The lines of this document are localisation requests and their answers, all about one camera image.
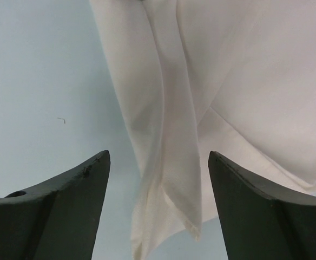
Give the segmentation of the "white cloth napkin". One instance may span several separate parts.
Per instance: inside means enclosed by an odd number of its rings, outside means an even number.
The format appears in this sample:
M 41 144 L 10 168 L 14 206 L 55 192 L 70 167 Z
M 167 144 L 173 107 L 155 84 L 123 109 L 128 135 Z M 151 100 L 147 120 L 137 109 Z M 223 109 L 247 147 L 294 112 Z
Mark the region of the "white cloth napkin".
M 140 170 L 131 250 L 218 215 L 217 151 L 316 190 L 316 1 L 91 1 Z

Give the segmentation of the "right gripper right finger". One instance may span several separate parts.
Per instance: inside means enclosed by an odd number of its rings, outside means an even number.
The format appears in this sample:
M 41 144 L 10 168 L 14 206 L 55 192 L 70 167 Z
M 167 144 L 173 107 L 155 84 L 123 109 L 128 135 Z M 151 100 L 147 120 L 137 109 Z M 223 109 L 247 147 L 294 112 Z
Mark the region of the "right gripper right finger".
M 316 259 L 316 197 L 211 152 L 208 168 L 229 259 Z

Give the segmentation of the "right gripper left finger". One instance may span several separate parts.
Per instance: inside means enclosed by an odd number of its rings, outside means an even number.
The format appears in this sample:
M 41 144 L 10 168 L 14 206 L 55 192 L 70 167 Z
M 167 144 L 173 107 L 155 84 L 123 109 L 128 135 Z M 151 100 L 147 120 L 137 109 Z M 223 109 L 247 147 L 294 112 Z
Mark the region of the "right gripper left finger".
M 109 173 L 105 150 L 0 198 L 0 259 L 91 259 Z

